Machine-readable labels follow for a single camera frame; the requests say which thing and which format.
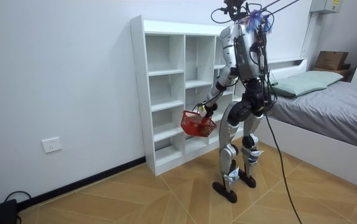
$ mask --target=pillow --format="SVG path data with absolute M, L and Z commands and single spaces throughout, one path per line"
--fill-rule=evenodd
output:
M 324 90 L 327 86 L 320 82 L 295 75 L 293 77 L 278 80 L 278 84 L 272 86 L 272 88 L 275 93 L 280 96 L 294 98 L 313 91 Z
M 300 73 L 298 75 L 295 75 L 295 77 L 306 78 L 308 80 L 319 82 L 325 86 L 334 84 L 335 82 L 343 78 L 342 75 L 336 72 L 325 72 L 325 71 L 310 71 L 310 72 Z

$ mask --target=red basket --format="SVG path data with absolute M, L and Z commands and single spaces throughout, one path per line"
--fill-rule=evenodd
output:
M 191 136 L 208 137 L 216 128 L 216 124 L 211 118 L 203 118 L 200 114 L 193 111 L 184 111 L 181 127 L 185 133 Z

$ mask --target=wooden floor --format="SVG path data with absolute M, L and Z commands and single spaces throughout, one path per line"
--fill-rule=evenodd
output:
M 297 223 L 277 151 L 265 144 L 259 148 L 265 153 L 254 170 L 257 187 L 250 189 L 237 181 L 233 187 L 238 195 L 236 204 L 211 187 L 212 182 L 221 180 L 218 151 L 214 150 L 157 177 L 146 165 L 138 166 L 30 208 L 20 214 L 22 223 Z M 357 186 L 287 154 L 284 164 L 304 224 L 357 224 Z

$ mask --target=gray bedsheet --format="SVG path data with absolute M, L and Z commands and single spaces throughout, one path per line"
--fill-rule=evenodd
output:
M 357 85 L 337 82 L 296 99 L 279 97 L 271 115 L 285 123 L 357 146 Z

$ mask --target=wall outlet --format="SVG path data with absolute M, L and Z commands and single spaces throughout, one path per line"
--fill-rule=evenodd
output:
M 43 140 L 42 144 L 46 153 L 62 149 L 60 138 Z

